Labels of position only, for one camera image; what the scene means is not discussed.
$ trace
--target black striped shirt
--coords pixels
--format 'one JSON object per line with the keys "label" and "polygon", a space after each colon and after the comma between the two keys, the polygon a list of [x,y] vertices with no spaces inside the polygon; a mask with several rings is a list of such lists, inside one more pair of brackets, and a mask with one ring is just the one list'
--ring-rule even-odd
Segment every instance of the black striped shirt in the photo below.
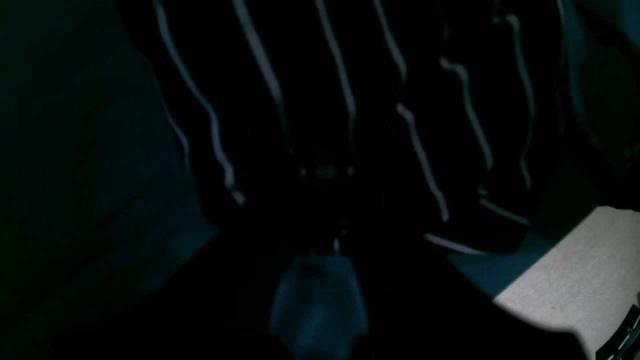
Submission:
{"label": "black striped shirt", "polygon": [[563,126],[559,1],[120,9],[212,221],[278,189],[320,138],[432,242],[513,250],[528,231]]}

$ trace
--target white vertical stripe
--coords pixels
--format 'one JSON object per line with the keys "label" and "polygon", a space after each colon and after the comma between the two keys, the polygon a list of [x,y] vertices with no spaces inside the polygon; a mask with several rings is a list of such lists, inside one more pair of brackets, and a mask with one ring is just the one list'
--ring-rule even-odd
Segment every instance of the white vertical stripe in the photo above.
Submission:
{"label": "white vertical stripe", "polygon": [[267,52],[264,50],[264,46],[262,45],[262,41],[260,41],[260,36],[258,36],[258,32],[255,30],[255,26],[253,25],[253,21],[251,20],[251,15],[249,14],[249,10],[247,9],[244,0],[233,0],[233,5],[238,21],[240,22],[240,25],[244,31],[244,35],[249,43],[249,47],[251,48],[251,51],[253,53],[253,57],[258,63],[258,67],[262,72],[262,77],[264,77],[264,80],[267,83],[267,87],[271,92],[273,102],[275,102],[276,104],[278,116],[280,117],[280,126],[282,127],[282,133],[285,138],[287,150],[291,155],[293,154],[293,146],[291,144],[289,125],[287,123],[287,112],[284,106],[284,98],[282,96],[280,83],[278,82],[278,78],[273,71],[271,62],[267,57]]}
{"label": "white vertical stripe", "polygon": [[480,199],[480,205],[511,221],[518,222],[522,225],[531,226],[531,222],[528,219],[521,217],[520,215],[516,215],[509,210],[503,209],[487,199]]}
{"label": "white vertical stripe", "polygon": [[484,135],[482,125],[480,125],[480,120],[478,120],[478,117],[476,115],[474,105],[471,101],[471,93],[469,90],[469,75],[467,73],[467,70],[462,64],[451,63],[444,57],[440,57],[440,66],[445,70],[455,72],[462,82],[462,101],[465,107],[465,111],[467,112],[467,117],[471,122],[471,126],[476,133],[476,138],[484,154],[484,164],[486,165],[486,171],[487,173],[489,173],[493,168],[493,154],[491,152],[491,148],[489,147],[489,142],[487,142]]}
{"label": "white vertical stripe", "polygon": [[[402,90],[404,90],[404,87],[406,85],[407,74],[408,74],[408,69],[406,66],[406,62],[404,60],[404,56],[402,55],[400,48],[398,48],[396,44],[396,40],[394,39],[391,29],[389,28],[389,25],[387,22],[387,16],[385,15],[385,9],[384,7],[382,7],[380,0],[374,0],[374,5],[376,7],[376,12],[378,13],[380,25],[382,26],[382,30],[385,34],[385,41],[387,43],[387,47],[389,48],[391,57],[393,57],[394,62],[396,63],[396,66],[398,68],[398,71],[400,72],[401,86],[402,86]],[[420,167],[422,167],[422,173],[424,174],[424,177],[427,181],[429,189],[431,190],[431,193],[433,194],[433,196],[436,198],[436,201],[438,202],[438,207],[440,208],[440,214],[442,216],[442,220],[446,222],[449,219],[449,210],[447,209],[447,201],[445,200],[444,195],[438,188],[435,177],[433,176],[433,172],[431,171],[431,166],[429,165],[427,154],[424,151],[422,142],[420,140],[420,136],[418,135],[418,132],[415,128],[415,119],[413,117],[413,113],[411,112],[411,110],[405,107],[404,104],[401,102],[397,104],[396,111],[398,112],[398,114],[404,117],[407,123],[407,126],[409,128],[409,134],[410,134],[412,145],[413,145],[413,150],[415,151],[418,157],[418,161],[420,162]]]}
{"label": "white vertical stripe", "polygon": [[196,86],[195,82],[191,78],[191,74],[189,73],[189,70],[187,69],[184,62],[182,61],[182,58],[180,57],[180,54],[177,48],[175,47],[175,44],[173,43],[173,39],[169,31],[169,24],[166,18],[166,12],[164,10],[164,6],[162,5],[162,2],[160,0],[153,0],[153,4],[156,8],[158,27],[160,30],[160,36],[162,37],[164,42],[164,46],[169,52],[169,55],[171,56],[173,63],[178,68],[178,71],[180,72],[180,75],[182,76],[182,79],[184,80],[185,84],[187,84],[187,87],[189,88],[191,93],[195,96],[196,100],[205,108],[211,120],[211,137],[213,142],[213,152],[216,156],[216,159],[218,160],[218,162],[220,163],[220,165],[224,170],[225,186],[227,187],[227,189],[229,189],[229,191],[231,191],[231,195],[236,200],[236,202],[238,202],[238,204],[242,204],[244,202],[244,195],[236,190],[234,168],[231,162],[228,160],[227,156],[225,155],[225,152],[222,149],[222,144],[220,142],[220,128],[218,125],[218,116],[216,115],[216,112],[214,111],[211,104],[209,104],[209,101],[207,101],[204,95],[202,95],[202,93]]}
{"label": "white vertical stripe", "polygon": [[342,53],[340,53],[338,40],[333,34],[331,21],[329,19],[329,14],[326,11],[326,7],[324,6],[324,1],[316,0],[316,7],[320,16],[320,23],[322,24],[324,36],[329,43],[329,48],[331,49],[331,53],[333,54],[335,66],[338,68],[338,76],[340,77],[342,94],[344,95],[344,100],[347,103],[347,111],[349,113],[349,139],[351,140],[351,146],[353,146],[353,127],[356,121],[356,101],[353,97],[353,93],[351,92],[351,85],[349,85],[347,69],[344,66],[344,60],[342,59]]}
{"label": "white vertical stripe", "polygon": [[191,176],[191,165],[190,165],[190,162],[189,162],[189,159],[190,159],[190,156],[189,156],[189,141],[187,140],[187,137],[182,132],[182,129],[178,126],[178,124],[173,119],[173,116],[171,116],[171,112],[169,111],[169,107],[167,106],[166,102],[164,101],[164,96],[162,94],[162,89],[160,88],[160,82],[158,81],[156,73],[155,73],[155,71],[153,70],[153,68],[151,66],[149,66],[149,72],[150,72],[150,76],[151,76],[151,81],[153,82],[154,87],[156,88],[156,91],[158,92],[158,95],[160,96],[160,103],[162,104],[162,108],[164,110],[164,114],[166,115],[166,119],[169,122],[169,125],[171,125],[171,128],[173,129],[173,131],[175,131],[175,134],[178,136],[178,139],[180,140],[180,143],[182,144],[182,148],[184,150],[184,166],[186,167],[187,174],[189,174],[189,176]]}
{"label": "white vertical stripe", "polygon": [[449,241],[446,239],[443,239],[439,236],[435,236],[432,234],[425,234],[424,238],[427,239],[428,242],[438,245],[438,246],[442,246],[442,247],[446,247],[447,249],[451,249],[451,250],[455,250],[457,252],[461,252],[463,254],[470,254],[470,255],[486,255],[486,252],[480,251],[480,250],[476,250],[476,249],[472,249],[468,246],[459,244],[459,243],[454,243],[453,241]]}
{"label": "white vertical stripe", "polygon": [[394,39],[393,34],[391,33],[391,29],[389,28],[389,24],[387,22],[387,16],[385,15],[385,9],[380,3],[380,0],[373,1],[374,6],[376,7],[376,12],[378,13],[378,19],[380,20],[380,25],[382,25],[382,31],[385,33],[385,41],[387,42],[387,47],[391,52],[391,57],[393,57],[394,62],[400,72],[400,78],[402,81],[402,90],[406,86],[406,78],[407,78],[407,66],[404,61],[404,56],[400,52],[400,48],[398,48],[396,44],[396,40]]}
{"label": "white vertical stripe", "polygon": [[529,147],[531,146],[531,140],[533,137],[533,122],[536,118],[536,102],[534,100],[533,86],[531,85],[531,79],[529,78],[529,72],[527,71],[527,64],[525,63],[524,53],[522,52],[522,43],[520,41],[520,21],[514,13],[507,14],[504,18],[511,24],[511,27],[513,28],[516,64],[518,66],[520,78],[522,79],[524,91],[527,96],[527,105],[529,107],[529,130],[527,132],[527,139],[524,145],[524,149],[522,150],[522,155],[520,155],[520,168],[522,169],[522,176],[524,177],[527,190],[530,190],[531,175],[529,174],[529,169],[527,168],[526,157],[527,152],[529,152]]}
{"label": "white vertical stripe", "polygon": [[431,193],[436,198],[438,207],[440,208],[440,214],[442,215],[442,221],[446,222],[449,220],[449,209],[447,208],[447,201],[438,188],[436,179],[433,177],[433,172],[431,171],[431,166],[429,165],[429,160],[427,159],[427,154],[424,152],[422,142],[420,141],[420,137],[418,136],[418,131],[415,128],[415,119],[413,117],[413,113],[409,109],[405,108],[401,103],[397,104],[396,111],[406,120],[406,124],[409,127],[411,142],[413,144],[413,150],[415,150],[415,154],[418,156],[418,160],[420,161],[422,173],[424,174],[424,178],[427,180],[427,184],[429,185]]}

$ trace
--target black object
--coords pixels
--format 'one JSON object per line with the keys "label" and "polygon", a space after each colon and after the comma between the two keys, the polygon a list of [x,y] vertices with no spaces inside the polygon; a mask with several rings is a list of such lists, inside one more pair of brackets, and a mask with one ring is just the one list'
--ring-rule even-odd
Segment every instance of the black object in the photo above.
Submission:
{"label": "black object", "polygon": [[[640,293],[637,297],[640,304]],[[618,330],[596,351],[596,360],[633,360],[638,355],[640,355],[640,307],[633,305]]]}

